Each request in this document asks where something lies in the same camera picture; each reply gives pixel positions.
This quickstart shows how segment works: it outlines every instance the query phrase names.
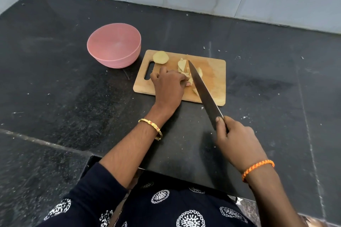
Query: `person's left hand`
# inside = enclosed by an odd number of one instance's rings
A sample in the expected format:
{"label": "person's left hand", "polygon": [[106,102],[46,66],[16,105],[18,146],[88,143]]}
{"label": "person's left hand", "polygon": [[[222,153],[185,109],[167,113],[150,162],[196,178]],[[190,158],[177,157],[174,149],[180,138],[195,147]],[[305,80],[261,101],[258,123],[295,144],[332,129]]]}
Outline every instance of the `person's left hand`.
{"label": "person's left hand", "polygon": [[188,77],[175,70],[160,68],[160,73],[151,73],[151,81],[155,87],[155,106],[162,113],[172,116],[181,103],[185,86],[190,85]]}

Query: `knife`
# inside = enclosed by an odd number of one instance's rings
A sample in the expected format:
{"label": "knife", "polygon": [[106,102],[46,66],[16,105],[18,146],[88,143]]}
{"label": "knife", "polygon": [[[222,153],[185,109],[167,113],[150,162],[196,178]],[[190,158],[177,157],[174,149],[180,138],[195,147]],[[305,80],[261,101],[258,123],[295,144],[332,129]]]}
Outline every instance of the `knife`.
{"label": "knife", "polygon": [[218,108],[218,106],[215,104],[210,92],[208,91],[205,83],[203,82],[203,80],[201,79],[198,71],[196,70],[196,68],[194,67],[194,65],[192,64],[191,61],[188,60],[188,64],[190,66],[190,71],[191,71],[191,75],[193,78],[193,82],[195,84],[195,87],[198,91],[198,94],[200,96],[201,102],[204,105],[204,108],[207,112],[208,117],[210,118],[210,121],[212,123],[212,126],[215,129],[216,126],[216,122],[215,122],[215,118],[216,117],[223,117],[223,114],[220,112],[220,109]]}

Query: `person's left arm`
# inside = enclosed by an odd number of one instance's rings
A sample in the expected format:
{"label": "person's left arm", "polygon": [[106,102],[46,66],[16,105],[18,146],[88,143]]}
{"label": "person's left arm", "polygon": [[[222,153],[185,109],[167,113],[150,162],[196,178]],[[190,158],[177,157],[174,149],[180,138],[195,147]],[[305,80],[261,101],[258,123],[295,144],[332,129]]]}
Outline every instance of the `person's left arm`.
{"label": "person's left arm", "polygon": [[[145,119],[161,129],[180,105],[188,78],[166,67],[150,78],[156,100]],[[139,122],[85,174],[39,227],[106,226],[157,134],[148,123]]]}

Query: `pink bowl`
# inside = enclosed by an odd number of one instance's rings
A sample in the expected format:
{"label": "pink bowl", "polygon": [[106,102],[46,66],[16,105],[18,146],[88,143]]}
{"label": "pink bowl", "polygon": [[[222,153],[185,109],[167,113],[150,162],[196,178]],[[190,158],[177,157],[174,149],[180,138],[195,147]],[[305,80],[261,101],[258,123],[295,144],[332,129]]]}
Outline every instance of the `pink bowl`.
{"label": "pink bowl", "polygon": [[110,68],[124,68],[138,58],[141,34],[129,24],[107,24],[90,35],[87,47],[101,64]]}

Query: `cutting board handle hole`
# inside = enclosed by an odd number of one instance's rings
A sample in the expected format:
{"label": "cutting board handle hole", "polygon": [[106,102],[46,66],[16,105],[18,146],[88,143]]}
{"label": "cutting board handle hole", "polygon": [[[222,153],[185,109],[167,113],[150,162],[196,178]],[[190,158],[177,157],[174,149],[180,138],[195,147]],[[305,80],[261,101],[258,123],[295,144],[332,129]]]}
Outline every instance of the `cutting board handle hole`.
{"label": "cutting board handle hole", "polygon": [[154,65],[155,65],[154,61],[150,61],[149,62],[149,65],[147,67],[147,71],[146,71],[146,74],[145,74],[145,80],[149,80],[150,79],[150,74],[151,74],[151,72],[153,72]]}

